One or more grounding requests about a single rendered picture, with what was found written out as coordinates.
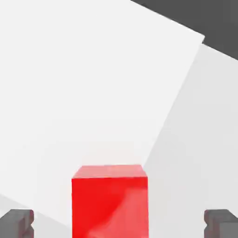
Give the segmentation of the small red cube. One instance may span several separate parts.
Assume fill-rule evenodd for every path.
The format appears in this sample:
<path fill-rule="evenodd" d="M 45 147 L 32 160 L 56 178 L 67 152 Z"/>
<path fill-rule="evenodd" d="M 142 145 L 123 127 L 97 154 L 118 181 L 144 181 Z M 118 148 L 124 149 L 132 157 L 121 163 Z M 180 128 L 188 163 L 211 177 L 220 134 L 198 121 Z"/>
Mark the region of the small red cube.
<path fill-rule="evenodd" d="M 72 238 L 149 238 L 141 165 L 83 165 L 72 178 Z"/>

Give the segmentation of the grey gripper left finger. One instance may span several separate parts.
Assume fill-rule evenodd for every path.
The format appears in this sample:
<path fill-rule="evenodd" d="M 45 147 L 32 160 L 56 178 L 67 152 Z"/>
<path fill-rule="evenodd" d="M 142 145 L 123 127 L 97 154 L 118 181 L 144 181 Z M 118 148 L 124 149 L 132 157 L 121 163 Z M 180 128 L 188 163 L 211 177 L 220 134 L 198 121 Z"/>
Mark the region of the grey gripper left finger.
<path fill-rule="evenodd" d="M 0 218 L 0 238 L 34 238 L 34 212 L 11 209 Z"/>

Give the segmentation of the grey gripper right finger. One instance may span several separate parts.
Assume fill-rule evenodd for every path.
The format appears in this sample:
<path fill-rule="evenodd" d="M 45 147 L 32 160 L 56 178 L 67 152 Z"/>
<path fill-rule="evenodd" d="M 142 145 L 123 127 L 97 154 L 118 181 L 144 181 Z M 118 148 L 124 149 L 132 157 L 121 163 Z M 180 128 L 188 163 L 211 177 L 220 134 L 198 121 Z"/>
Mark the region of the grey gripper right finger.
<path fill-rule="evenodd" d="M 204 238 L 238 238 L 238 218 L 229 210 L 205 210 L 204 221 Z"/>

